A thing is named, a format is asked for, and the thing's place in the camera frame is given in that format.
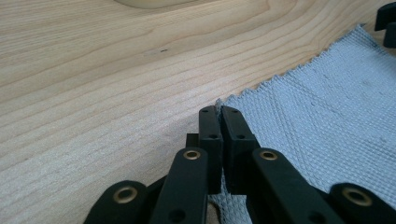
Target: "wood grain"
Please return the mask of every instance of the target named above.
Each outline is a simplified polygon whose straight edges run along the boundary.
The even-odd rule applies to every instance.
[[[81,223],[165,175],[197,111],[306,63],[389,1],[0,2],[0,222]]]

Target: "round hole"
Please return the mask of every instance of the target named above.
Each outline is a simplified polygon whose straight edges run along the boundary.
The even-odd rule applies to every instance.
[[[277,159],[277,155],[274,152],[271,151],[264,151],[262,153],[260,153],[260,156],[268,161],[274,161]]]
[[[184,220],[184,218],[186,218],[186,214],[184,213],[183,210],[178,209],[169,213],[169,220],[171,222],[178,223]]]
[[[194,151],[194,150],[190,150],[190,151],[186,151],[183,156],[187,159],[187,160],[197,160],[198,158],[201,157],[201,153],[199,153],[198,151]]]
[[[113,200],[116,203],[128,203],[136,198],[136,196],[137,190],[131,186],[127,186],[118,189],[113,195]]]
[[[216,138],[218,138],[218,135],[217,134],[210,134],[208,137],[211,138],[211,139],[216,139]]]
[[[372,199],[359,189],[344,188],[343,195],[352,203],[360,206],[370,206],[373,204]]]
[[[326,223],[326,217],[324,217],[321,213],[319,212],[311,212],[308,216],[309,220],[313,223]]]

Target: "gray fabric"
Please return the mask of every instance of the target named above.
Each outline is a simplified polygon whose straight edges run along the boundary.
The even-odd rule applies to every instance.
[[[312,186],[350,182],[396,208],[396,58],[360,27],[311,63],[218,105],[242,111],[262,147]],[[222,223],[251,223],[245,197],[211,196]]]

